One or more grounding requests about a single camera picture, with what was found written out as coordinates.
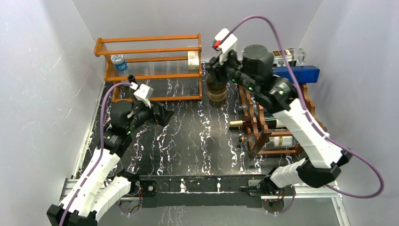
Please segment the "green wine bottle silver cap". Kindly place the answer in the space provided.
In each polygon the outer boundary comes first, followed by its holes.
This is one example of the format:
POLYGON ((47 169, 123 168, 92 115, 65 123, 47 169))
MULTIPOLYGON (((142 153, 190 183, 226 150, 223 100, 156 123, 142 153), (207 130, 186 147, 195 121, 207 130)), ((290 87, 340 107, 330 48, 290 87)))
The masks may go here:
POLYGON ((206 78, 209 104, 214 108, 224 106, 227 98, 227 84, 216 81, 211 75, 206 78))

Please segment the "blue clear glass bottle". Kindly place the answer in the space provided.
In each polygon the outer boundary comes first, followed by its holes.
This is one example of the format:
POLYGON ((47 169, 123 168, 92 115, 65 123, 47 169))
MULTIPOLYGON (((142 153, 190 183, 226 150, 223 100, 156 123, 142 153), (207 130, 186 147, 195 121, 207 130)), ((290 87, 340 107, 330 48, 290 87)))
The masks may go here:
MULTIPOLYGON (((293 66, 291 69, 299 84, 316 83, 318 81, 320 69, 313 65, 293 66)), ((286 66, 274 67, 273 73, 293 82, 286 66)))

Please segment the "green wine bottle black neck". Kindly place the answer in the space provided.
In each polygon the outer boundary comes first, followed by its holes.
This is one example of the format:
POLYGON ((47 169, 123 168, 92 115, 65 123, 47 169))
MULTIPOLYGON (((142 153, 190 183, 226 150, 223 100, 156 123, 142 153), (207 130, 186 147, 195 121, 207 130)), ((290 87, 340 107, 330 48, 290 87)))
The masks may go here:
POLYGON ((128 82, 130 83, 129 88, 130 88, 130 94, 133 94, 139 87, 139 85, 136 82, 136 78, 134 75, 130 74, 128 77, 128 82))

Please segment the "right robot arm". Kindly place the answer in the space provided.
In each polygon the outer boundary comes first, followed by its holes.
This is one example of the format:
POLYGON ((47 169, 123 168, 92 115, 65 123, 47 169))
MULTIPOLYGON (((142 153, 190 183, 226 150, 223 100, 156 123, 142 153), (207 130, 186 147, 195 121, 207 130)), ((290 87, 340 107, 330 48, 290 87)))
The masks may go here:
POLYGON ((329 141, 329 135, 302 105, 293 83, 273 72, 273 53, 263 45, 244 48, 243 59, 229 50, 210 59, 206 71, 216 85, 232 81, 251 91, 255 100, 291 132, 307 157, 283 167, 273 168, 255 186, 242 187, 245 193, 277 195, 284 187, 305 183, 319 188, 336 180, 340 167, 351 155, 329 141))

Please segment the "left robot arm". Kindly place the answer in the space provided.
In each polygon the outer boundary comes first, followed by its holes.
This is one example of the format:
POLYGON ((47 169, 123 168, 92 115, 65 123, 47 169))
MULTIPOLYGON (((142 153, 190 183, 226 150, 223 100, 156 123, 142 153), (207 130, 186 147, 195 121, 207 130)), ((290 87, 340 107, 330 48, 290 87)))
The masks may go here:
POLYGON ((52 204, 47 217, 53 226, 96 226, 101 217, 124 195, 143 190, 139 175, 123 169, 104 189, 112 168, 132 142, 132 133, 146 122, 165 127, 174 115, 161 102, 119 101, 110 109, 110 119, 97 149, 72 190, 58 205, 52 204))

